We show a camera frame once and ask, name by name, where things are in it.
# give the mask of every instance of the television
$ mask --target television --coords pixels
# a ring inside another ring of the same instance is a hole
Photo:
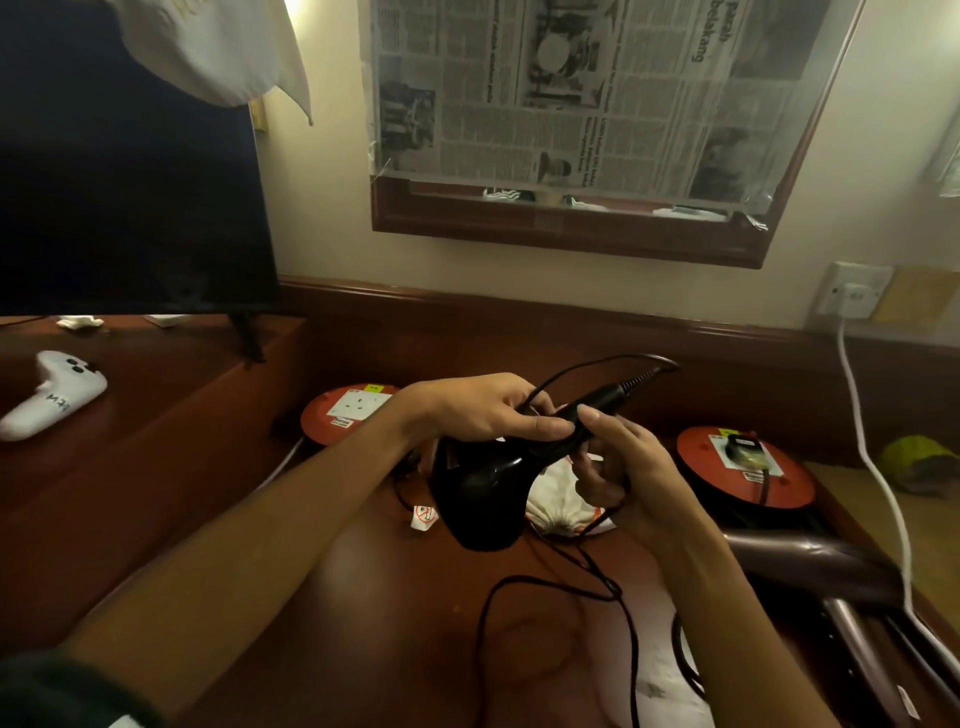
[[[250,112],[134,61],[100,0],[0,3],[0,315],[269,309]]]

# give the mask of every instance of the white towel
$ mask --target white towel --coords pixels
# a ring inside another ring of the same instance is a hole
[[[591,458],[601,460],[596,455]],[[527,496],[527,519],[540,533],[576,536],[603,514],[602,508],[588,505],[577,493],[577,476],[573,474],[570,458],[565,457],[547,468],[534,480]],[[607,519],[591,534],[614,528]]]
[[[161,79],[223,107],[279,86],[310,125],[310,89],[283,0],[109,0],[131,56]]]

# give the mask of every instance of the wooden skirting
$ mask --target wooden skirting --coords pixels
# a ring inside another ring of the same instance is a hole
[[[683,370],[635,397],[629,414],[660,434],[691,425],[754,430],[797,457],[857,465],[850,400],[830,337],[436,293],[354,281],[285,278],[282,305],[307,316],[320,385],[513,371],[533,382],[618,352],[655,352]],[[872,449],[922,433],[960,449],[960,351],[867,339],[848,346]],[[636,363],[575,372],[563,401]]]

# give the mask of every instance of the electrical outlet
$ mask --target electrical outlet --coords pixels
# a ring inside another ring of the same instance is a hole
[[[866,286],[868,290],[864,291],[863,298],[858,302],[848,302],[847,316],[852,319],[869,319],[893,276],[894,269],[887,265],[833,263],[827,272],[827,282],[820,301],[817,302],[817,313],[823,316],[838,315],[844,285],[858,283]]]

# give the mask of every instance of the wall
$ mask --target wall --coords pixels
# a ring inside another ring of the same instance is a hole
[[[960,206],[917,184],[960,102],[954,0],[868,0],[760,271],[372,232],[354,1],[288,6],[316,126],[268,97],[261,164],[282,273],[802,328],[833,260],[960,266]],[[960,345],[960,297],[936,332],[907,337]]]

